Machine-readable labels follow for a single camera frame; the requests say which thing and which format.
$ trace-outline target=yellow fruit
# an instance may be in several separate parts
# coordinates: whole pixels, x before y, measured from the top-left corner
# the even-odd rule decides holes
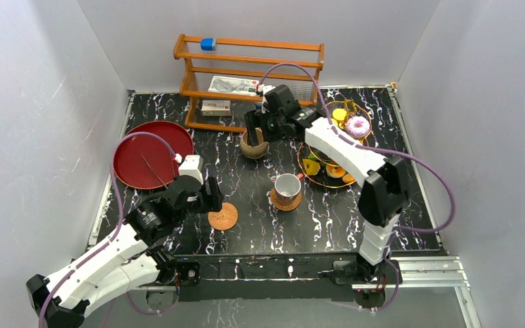
[[[339,122],[344,122],[345,120],[347,120],[347,111],[343,108],[337,108],[333,111],[331,116]]]
[[[352,182],[355,182],[355,178],[353,176],[351,176],[351,174],[345,174],[343,176],[343,182],[345,182],[345,183],[352,183]]]
[[[321,166],[315,161],[304,159],[303,168],[305,169],[305,173],[307,173],[308,176],[314,176],[319,172]]]

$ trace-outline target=black marble table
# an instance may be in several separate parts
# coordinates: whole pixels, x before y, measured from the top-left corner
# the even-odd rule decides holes
[[[407,152],[405,140],[386,88],[324,90],[327,101],[353,99],[365,108],[373,121],[368,138],[372,146]],[[153,120],[183,124],[189,99],[179,94],[136,94],[126,131]],[[221,124],[236,124],[221,119]],[[296,141],[271,144],[260,160],[245,158],[239,147],[239,134],[189,130],[196,154],[204,159],[206,175],[216,176],[226,201],[239,212],[233,229],[220,232],[212,229],[206,215],[188,217],[169,236],[164,245],[176,255],[265,255],[309,254],[355,251],[362,238],[363,222],[359,219],[356,184],[341,189],[326,189],[305,181],[303,200],[294,211],[278,211],[269,201],[271,179],[278,174],[300,172]],[[431,228],[429,213],[413,168],[409,166],[411,200],[400,219],[402,225]],[[119,186],[125,196],[125,212],[133,210],[147,191]],[[117,204],[110,193],[99,238],[114,228]],[[429,251],[440,249],[436,235],[400,232],[393,250]]]

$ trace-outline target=pink donut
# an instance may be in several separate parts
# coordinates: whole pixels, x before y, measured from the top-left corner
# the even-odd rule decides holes
[[[353,116],[345,125],[345,131],[355,139],[365,138],[370,130],[369,121],[363,116]]]

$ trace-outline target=wooden bowl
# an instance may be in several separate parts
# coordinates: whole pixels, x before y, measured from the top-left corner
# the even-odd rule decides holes
[[[245,131],[241,135],[241,151],[248,159],[259,159],[260,157],[263,157],[269,149],[269,142],[265,141],[263,137],[263,131],[260,128],[256,128],[256,137],[258,139],[259,145],[251,147],[247,143],[248,131]]]

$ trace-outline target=fruit basket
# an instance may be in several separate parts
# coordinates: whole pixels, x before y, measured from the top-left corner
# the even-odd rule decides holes
[[[333,113],[333,123],[341,132],[345,133],[347,121],[351,118],[361,116],[363,122],[369,122],[368,130],[364,130],[361,138],[356,138],[362,144],[369,146],[367,137],[371,134],[371,117],[368,112],[354,103],[352,100],[332,101],[327,108]],[[320,186],[326,188],[343,188],[355,183],[355,178],[348,174],[339,164],[319,150],[301,143],[297,151],[297,162],[305,177]]]

